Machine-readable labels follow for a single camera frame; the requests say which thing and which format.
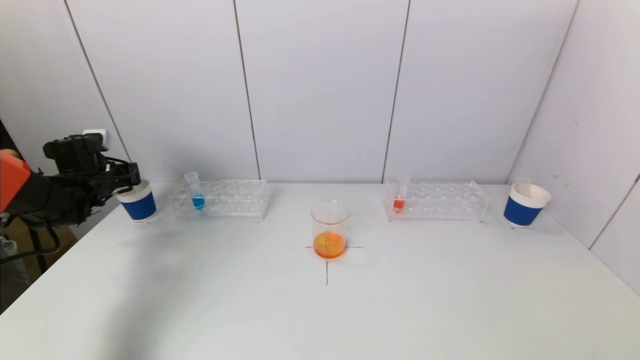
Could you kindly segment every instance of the test tube with red liquid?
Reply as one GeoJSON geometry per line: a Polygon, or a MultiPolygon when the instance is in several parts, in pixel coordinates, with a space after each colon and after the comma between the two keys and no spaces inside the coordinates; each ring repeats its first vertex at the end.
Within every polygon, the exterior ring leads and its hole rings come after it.
{"type": "Polygon", "coordinates": [[[406,200],[406,193],[409,189],[409,181],[411,176],[408,174],[398,175],[398,190],[394,199],[394,211],[401,213],[404,209],[404,203],[406,200]]]}

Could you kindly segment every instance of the paper cup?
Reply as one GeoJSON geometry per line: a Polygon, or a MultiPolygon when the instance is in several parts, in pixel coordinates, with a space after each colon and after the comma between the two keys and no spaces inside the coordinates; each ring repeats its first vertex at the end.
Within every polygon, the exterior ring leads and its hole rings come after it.
{"type": "Polygon", "coordinates": [[[513,184],[504,218],[512,227],[528,227],[550,200],[551,194],[539,186],[513,184]]]}
{"type": "Polygon", "coordinates": [[[116,194],[116,197],[135,222],[148,220],[156,214],[154,194],[147,180],[142,180],[129,192],[116,194]]]}

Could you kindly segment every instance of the black cross mark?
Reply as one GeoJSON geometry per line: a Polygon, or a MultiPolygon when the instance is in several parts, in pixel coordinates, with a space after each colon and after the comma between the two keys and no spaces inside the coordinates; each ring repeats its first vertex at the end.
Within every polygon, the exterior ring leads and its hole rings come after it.
{"type": "MultiPolygon", "coordinates": [[[[364,249],[364,246],[345,246],[345,249],[364,249]]],[[[325,285],[329,285],[329,259],[324,259],[324,275],[326,276],[325,285]]]]}

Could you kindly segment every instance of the white wall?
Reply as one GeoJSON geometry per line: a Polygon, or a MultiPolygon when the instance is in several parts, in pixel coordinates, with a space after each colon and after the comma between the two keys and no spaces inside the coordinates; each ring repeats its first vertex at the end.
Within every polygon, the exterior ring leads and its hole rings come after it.
{"type": "Polygon", "coordinates": [[[640,295],[640,186],[629,196],[591,251],[640,295]]]}
{"type": "MultiPolygon", "coordinates": [[[[65,3],[3,0],[0,8],[0,119],[29,166],[57,174],[42,146],[95,128],[111,135],[108,156],[127,159],[65,3]]],[[[97,223],[117,204],[109,202],[90,222],[97,223]]],[[[91,227],[71,230],[81,238],[91,227]]]]}
{"type": "Polygon", "coordinates": [[[581,0],[510,181],[590,246],[640,172],[640,1],[581,0]]]}
{"type": "Polygon", "coordinates": [[[237,0],[263,179],[379,182],[408,0],[237,0]]]}
{"type": "Polygon", "coordinates": [[[68,4],[144,178],[258,178],[233,1],[68,4]]]}
{"type": "Polygon", "coordinates": [[[576,0],[412,0],[385,178],[504,183],[576,0]]]}

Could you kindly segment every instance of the orange robot part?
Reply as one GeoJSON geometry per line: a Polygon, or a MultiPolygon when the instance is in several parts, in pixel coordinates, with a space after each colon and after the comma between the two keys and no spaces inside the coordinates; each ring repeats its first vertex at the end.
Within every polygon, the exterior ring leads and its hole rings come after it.
{"type": "Polygon", "coordinates": [[[31,176],[31,169],[24,161],[0,151],[0,213],[20,191],[31,176]]]}

